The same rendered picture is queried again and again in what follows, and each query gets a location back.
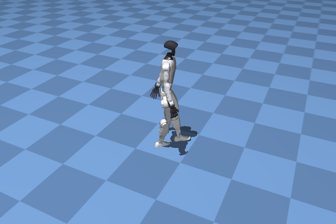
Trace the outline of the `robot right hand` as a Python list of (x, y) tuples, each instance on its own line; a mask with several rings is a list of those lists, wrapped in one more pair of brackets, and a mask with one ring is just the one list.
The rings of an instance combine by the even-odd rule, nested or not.
[[(171, 117), (170, 118), (175, 118), (176, 116), (178, 116), (177, 112), (179, 112), (179, 110), (175, 107), (175, 105), (170, 106), (169, 103), (168, 103), (168, 105), (169, 105), (169, 108), (171, 108), (170, 109), (170, 113), (171, 113)], [(173, 114), (173, 117), (172, 117), (172, 114)]]

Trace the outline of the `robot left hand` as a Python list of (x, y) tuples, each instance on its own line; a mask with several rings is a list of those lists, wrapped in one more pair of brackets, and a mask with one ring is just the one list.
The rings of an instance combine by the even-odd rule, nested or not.
[[(156, 84), (157, 84), (157, 82), (156, 82)], [(152, 95), (152, 97), (153, 97), (153, 95), (154, 95), (155, 99), (156, 99), (157, 94), (159, 94), (159, 96), (160, 96), (160, 93), (159, 93), (159, 88), (160, 88), (160, 86), (157, 87), (156, 84), (155, 84), (155, 88), (153, 88), (153, 90), (152, 90), (152, 92), (151, 92), (151, 94), (150, 94), (150, 96)], [(155, 94), (156, 94), (156, 95), (155, 95)], [(154, 98), (154, 97), (153, 97), (153, 98)]]

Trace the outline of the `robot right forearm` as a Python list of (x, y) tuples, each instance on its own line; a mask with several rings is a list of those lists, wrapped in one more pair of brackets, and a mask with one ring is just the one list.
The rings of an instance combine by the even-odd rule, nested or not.
[(174, 105), (174, 102), (173, 102), (173, 98), (172, 98), (172, 94), (171, 94), (171, 90), (170, 90), (170, 85), (169, 84), (165, 84), (164, 86), (164, 92), (166, 94), (166, 100), (167, 102), (170, 104), (170, 106), (173, 106)]

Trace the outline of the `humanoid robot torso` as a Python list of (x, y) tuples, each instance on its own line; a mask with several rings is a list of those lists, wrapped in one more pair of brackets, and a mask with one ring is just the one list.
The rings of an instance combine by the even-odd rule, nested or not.
[[(171, 58), (169, 58), (169, 59), (167, 59), (167, 60), (162, 60), (162, 63), (161, 63), (161, 85), (163, 85), (163, 71), (162, 71), (162, 66), (163, 66), (163, 64), (165, 63), (165, 62), (168, 62), (168, 63), (170, 63), (170, 67), (171, 67), (171, 70), (170, 70), (170, 79), (169, 79), (169, 83), (173, 83), (173, 79), (174, 79), (174, 75), (175, 75), (175, 70), (176, 70), (176, 60), (175, 60), (175, 58), (172, 56), (172, 58), (173, 58), (173, 60), (169, 60), (169, 59), (171, 59)], [(170, 89), (171, 90), (171, 89)], [(160, 92), (160, 98), (161, 98), (161, 100), (162, 100), (162, 98), (163, 97), (165, 97), (166, 96), (166, 94), (165, 94), (165, 92), (164, 92), (164, 85), (163, 85), (163, 87), (161, 88), (161, 92)]]

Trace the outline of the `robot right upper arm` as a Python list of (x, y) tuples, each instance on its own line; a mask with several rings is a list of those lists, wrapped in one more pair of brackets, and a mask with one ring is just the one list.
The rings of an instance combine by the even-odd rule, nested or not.
[(172, 87), (172, 84), (169, 83), (169, 79), (170, 79), (170, 63), (165, 62), (162, 66), (162, 71), (163, 71), (163, 85), (165, 86), (165, 84), (169, 84), (170, 88)]

